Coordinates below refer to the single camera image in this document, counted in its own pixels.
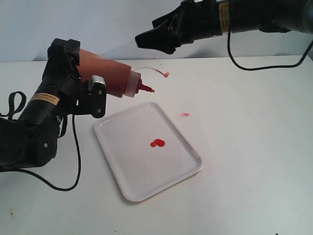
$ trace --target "ketchup drop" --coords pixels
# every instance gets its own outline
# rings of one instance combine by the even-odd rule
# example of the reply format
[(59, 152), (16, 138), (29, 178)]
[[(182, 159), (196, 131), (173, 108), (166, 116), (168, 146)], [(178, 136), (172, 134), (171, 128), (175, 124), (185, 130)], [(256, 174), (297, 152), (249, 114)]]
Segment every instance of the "ketchup drop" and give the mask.
[(150, 144), (151, 147), (156, 147), (156, 146), (159, 146), (159, 147), (164, 147), (165, 146), (165, 141), (164, 140), (161, 140), (161, 139), (156, 139), (154, 140), (151, 144)]

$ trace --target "label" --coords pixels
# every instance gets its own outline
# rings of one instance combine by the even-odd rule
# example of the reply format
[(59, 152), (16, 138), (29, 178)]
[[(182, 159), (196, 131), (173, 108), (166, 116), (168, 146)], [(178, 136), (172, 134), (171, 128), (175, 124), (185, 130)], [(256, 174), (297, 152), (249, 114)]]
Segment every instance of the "label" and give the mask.
[(51, 104), (54, 104), (54, 105), (57, 105), (59, 103), (59, 98), (54, 96), (54, 95), (51, 95), (51, 94), (48, 94), (48, 93), (37, 93), (37, 94), (34, 94), (34, 96), (31, 98), (30, 101), (32, 100), (43, 100), (43, 101), (47, 101)]
[(223, 34), (228, 33), (229, 29), (229, 2), (223, 2), (220, 4), (220, 24)]

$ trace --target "white background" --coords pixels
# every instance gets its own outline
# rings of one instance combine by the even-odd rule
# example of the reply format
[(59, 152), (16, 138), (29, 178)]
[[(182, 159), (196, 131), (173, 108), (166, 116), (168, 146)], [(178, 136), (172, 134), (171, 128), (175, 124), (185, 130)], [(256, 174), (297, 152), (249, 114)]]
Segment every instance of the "white background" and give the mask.
[[(112, 59), (227, 56), (226, 38), (204, 39), (172, 55), (137, 49), (134, 37), (181, 0), (0, 0), (0, 61), (45, 60), (54, 38), (76, 39), (82, 48)], [(297, 32), (233, 35), (236, 56), (299, 55), (312, 35)]]

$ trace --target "black cable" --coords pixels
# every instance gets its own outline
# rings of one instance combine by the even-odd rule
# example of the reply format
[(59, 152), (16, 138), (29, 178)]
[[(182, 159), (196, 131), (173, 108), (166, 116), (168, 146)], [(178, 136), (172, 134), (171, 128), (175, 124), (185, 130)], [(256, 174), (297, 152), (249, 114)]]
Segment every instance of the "black cable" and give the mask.
[(245, 70), (245, 71), (258, 71), (258, 70), (269, 70), (269, 69), (290, 69), (290, 68), (295, 68), (298, 67), (299, 65), (301, 65), (304, 61), (304, 59), (307, 57), (307, 55), (309, 54), (311, 48), (313, 47), (313, 41), (310, 43), (310, 45), (308, 46), (308, 48), (306, 49), (306, 51), (304, 52), (304, 54), (302, 55), (300, 61), (294, 65), (274, 65), (274, 66), (265, 66), (265, 67), (258, 67), (258, 68), (245, 68), (242, 67), (241, 65), (239, 65), (230, 50), (230, 34), (231, 34), (231, 10), (229, 11), (229, 27), (228, 27), (228, 36), (227, 36), (227, 51), (228, 51), (228, 55), (229, 58), (231, 59), (231, 61), (233, 62), (233, 64), (238, 67), (241, 70)]
[(52, 183), (50, 183), (48, 180), (46, 180), (45, 178), (43, 178), (42, 176), (29, 171), (29, 170), (24, 170), (24, 169), (6, 169), (6, 170), (2, 170), (0, 169), (0, 172), (22, 172), (25, 174), (29, 174), (32, 175), (34, 177), (36, 177), (37, 179), (41, 180), (42, 182), (44, 182), (45, 184), (47, 184), (49, 187), (57, 190), (57, 191), (71, 191), (72, 189), (74, 189), (77, 185), (78, 185), (78, 181), (80, 178), (80, 173), (81, 173), (81, 168), (82, 168), (82, 160), (81, 160), (81, 155), (80, 155), (80, 149), (79, 149), (79, 143), (78, 143), (78, 139), (77, 139), (77, 134), (76, 134), (76, 127), (75, 127), (75, 115), (72, 116), (72, 125), (73, 125), (73, 135), (74, 135), (74, 139), (75, 139), (75, 144), (76, 144), (76, 149), (77, 149), (77, 156), (78, 156), (78, 173), (77, 173), (77, 178), (76, 178), (76, 182), (74, 183), (74, 185), (72, 187), (69, 188), (59, 188), (54, 186)]

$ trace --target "white table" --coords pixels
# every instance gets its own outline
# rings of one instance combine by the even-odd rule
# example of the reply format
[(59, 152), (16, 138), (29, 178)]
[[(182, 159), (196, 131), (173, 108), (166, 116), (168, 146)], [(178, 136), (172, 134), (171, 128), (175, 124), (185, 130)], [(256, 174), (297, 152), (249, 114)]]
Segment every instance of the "white table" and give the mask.
[[(238, 58), (245, 66), (290, 64), (299, 56)], [(95, 138), (92, 117), (77, 117), (82, 175), (58, 192), (21, 173), (0, 174), (3, 235), (310, 235), (313, 231), (313, 63), (245, 72), (228, 58), (123, 61), (142, 70), (155, 94), (108, 97), (107, 114), (155, 101), (201, 155), (203, 170), (142, 202), (126, 201)], [(0, 112), (8, 95), (30, 98), (44, 62), (0, 63)], [(181, 118), (180, 113), (191, 116)], [(57, 157), (34, 169), (71, 186), (77, 156), (71, 132)]]

